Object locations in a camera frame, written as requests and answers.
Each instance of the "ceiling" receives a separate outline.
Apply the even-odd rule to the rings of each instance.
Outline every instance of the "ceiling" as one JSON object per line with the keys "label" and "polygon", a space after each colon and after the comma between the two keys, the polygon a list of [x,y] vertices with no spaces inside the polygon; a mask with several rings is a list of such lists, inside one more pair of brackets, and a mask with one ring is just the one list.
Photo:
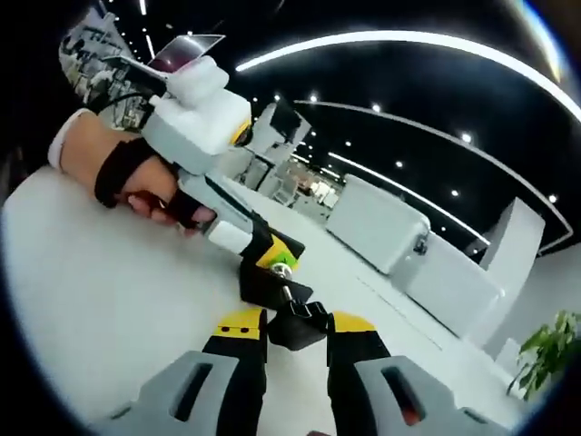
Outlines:
{"label": "ceiling", "polygon": [[[456,137],[470,133],[472,145],[523,176],[543,195],[558,196],[556,207],[576,234],[552,251],[581,241],[581,124],[547,92],[503,65],[433,45],[372,42],[318,48],[235,71],[236,65],[257,55],[311,38],[399,29],[455,35],[489,45],[555,80],[544,52],[522,20],[500,0],[145,3],[143,16],[139,0],[104,0],[105,7],[119,16],[119,31],[126,33],[142,60],[150,59],[144,28],[155,51],[188,31],[224,34],[227,37],[212,49],[212,56],[231,74],[232,91],[249,100],[258,98],[253,104],[256,114],[275,94],[293,102],[316,93],[324,102],[364,108],[377,103],[383,112]],[[567,85],[576,75],[578,60],[570,47],[565,45],[573,72]],[[547,221],[543,243],[566,232],[547,205],[520,182],[449,140],[373,114],[308,104],[297,104],[295,109],[317,133],[296,151],[303,157],[312,155],[315,169],[331,165],[335,173],[354,173],[400,194],[390,184],[328,156],[339,154],[403,184],[479,233],[488,232],[519,196]],[[460,195],[452,196],[452,190]],[[424,212],[432,228],[458,248],[464,250],[474,241],[472,234],[441,213],[412,196],[407,195],[406,201]]]}

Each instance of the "chair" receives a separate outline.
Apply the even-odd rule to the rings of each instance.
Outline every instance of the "chair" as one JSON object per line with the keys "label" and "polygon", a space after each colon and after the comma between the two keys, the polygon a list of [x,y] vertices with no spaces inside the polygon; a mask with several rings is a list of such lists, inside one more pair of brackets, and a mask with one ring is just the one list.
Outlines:
{"label": "chair", "polygon": [[272,195],[272,200],[284,206],[290,206],[294,201],[299,184],[291,177],[285,177],[281,180],[281,185]]}

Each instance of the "white desk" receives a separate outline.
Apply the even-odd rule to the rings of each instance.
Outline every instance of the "white desk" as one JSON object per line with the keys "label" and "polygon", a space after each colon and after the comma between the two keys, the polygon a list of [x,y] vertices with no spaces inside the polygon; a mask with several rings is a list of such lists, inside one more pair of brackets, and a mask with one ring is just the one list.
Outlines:
{"label": "white desk", "polygon": [[[517,404],[504,396],[506,384],[479,352],[317,224],[240,192],[274,227],[307,244],[295,278],[312,286],[329,311],[373,322],[393,354],[408,355],[446,383],[458,406],[507,427],[519,420]],[[133,398],[183,352],[201,349],[220,318],[243,306],[235,255],[124,208],[105,210],[53,170],[26,180],[7,200],[3,218],[11,294],[25,337],[85,421]],[[334,433],[325,351],[324,342],[296,353],[270,346],[260,435]]]}

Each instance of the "green leaves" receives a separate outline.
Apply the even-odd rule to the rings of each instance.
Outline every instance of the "green leaves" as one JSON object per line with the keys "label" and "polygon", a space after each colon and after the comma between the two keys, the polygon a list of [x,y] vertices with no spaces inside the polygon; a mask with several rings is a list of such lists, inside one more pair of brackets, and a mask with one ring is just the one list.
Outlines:
{"label": "green leaves", "polygon": [[519,359],[528,352],[534,352],[537,356],[534,363],[527,365],[519,373],[520,375],[524,370],[528,370],[518,383],[521,389],[527,390],[525,400],[538,391],[552,374],[563,371],[575,350],[581,351],[581,341],[576,340],[576,328],[580,322],[581,313],[560,311],[556,315],[553,329],[543,324],[520,347]]}

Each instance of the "yellow part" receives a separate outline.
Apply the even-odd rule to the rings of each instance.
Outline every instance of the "yellow part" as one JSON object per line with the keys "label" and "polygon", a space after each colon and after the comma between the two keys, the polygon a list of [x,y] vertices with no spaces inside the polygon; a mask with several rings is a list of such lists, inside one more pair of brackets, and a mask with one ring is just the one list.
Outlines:
{"label": "yellow part", "polygon": [[336,333],[375,332],[375,326],[360,316],[345,312],[333,312],[333,320],[335,320]]}
{"label": "yellow part", "polygon": [[292,255],[287,244],[274,234],[271,234],[271,237],[271,248],[256,262],[256,266],[268,269],[275,263],[286,263],[292,270],[296,270],[299,261]]}
{"label": "yellow part", "polygon": [[236,141],[238,141],[238,138],[240,137],[240,135],[246,130],[246,128],[249,125],[251,125],[250,118],[248,120],[244,121],[244,123],[242,123],[242,125],[238,128],[236,133],[232,136],[232,138],[230,140],[230,145],[236,144]]}
{"label": "yellow part", "polygon": [[245,311],[234,312],[222,318],[212,336],[221,336],[223,338],[236,339],[255,339],[261,338],[261,314],[264,309],[253,307]]}

